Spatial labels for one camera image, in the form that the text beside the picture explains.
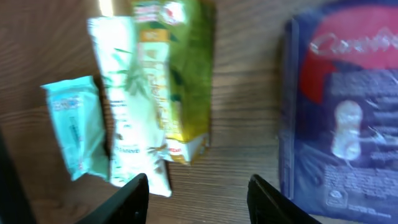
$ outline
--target wet wipes package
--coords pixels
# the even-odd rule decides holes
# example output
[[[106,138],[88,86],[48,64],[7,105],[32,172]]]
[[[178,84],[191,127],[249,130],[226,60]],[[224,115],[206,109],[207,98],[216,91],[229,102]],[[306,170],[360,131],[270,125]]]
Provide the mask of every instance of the wet wipes package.
[[[105,129],[98,90],[91,76],[43,85],[55,136],[71,180],[88,173],[109,180]]]

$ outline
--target plastic wrapper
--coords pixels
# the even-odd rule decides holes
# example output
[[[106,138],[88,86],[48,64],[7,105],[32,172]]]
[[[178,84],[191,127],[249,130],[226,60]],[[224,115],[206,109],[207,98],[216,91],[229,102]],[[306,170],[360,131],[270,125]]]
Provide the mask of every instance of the plastic wrapper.
[[[156,153],[165,134],[156,120],[149,82],[138,66],[134,19],[120,13],[126,1],[102,1],[100,14],[88,19],[88,32],[114,118],[111,183],[122,187],[146,173],[152,194],[171,196],[165,162]]]
[[[42,86],[47,90],[55,136],[72,180],[85,173],[109,180],[104,121],[91,76]]]
[[[398,3],[340,1],[286,27],[282,193],[308,213],[398,223]]]
[[[213,26],[207,1],[133,1],[138,57],[150,82],[168,161],[190,164],[209,146]]]

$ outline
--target black object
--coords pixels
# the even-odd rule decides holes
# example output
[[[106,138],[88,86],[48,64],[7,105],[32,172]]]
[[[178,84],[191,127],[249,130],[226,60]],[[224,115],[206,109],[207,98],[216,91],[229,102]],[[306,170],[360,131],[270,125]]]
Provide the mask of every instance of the black object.
[[[145,224],[148,201],[148,178],[139,174],[77,224]]]
[[[35,224],[35,218],[19,182],[0,131],[0,223]]]
[[[145,224],[148,178],[139,174],[77,224]],[[0,224],[36,224],[0,132]]]
[[[320,224],[257,174],[249,182],[248,207],[252,224]]]

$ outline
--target blue package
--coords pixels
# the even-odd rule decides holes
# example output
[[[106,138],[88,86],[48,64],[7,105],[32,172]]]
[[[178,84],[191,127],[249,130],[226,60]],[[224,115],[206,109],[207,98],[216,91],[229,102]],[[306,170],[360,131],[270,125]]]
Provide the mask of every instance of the blue package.
[[[108,181],[105,129],[93,77],[64,80],[42,88],[47,90],[47,105],[71,180],[89,173]]]
[[[348,0],[286,26],[281,192],[304,211],[398,223],[398,1]]]

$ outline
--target yellow package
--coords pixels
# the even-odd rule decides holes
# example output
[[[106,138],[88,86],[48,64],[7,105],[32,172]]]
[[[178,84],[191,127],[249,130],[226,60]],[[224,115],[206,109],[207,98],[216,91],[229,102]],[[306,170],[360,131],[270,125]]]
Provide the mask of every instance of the yellow package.
[[[209,146],[213,4],[133,1],[138,57],[150,82],[168,161],[191,164]]]

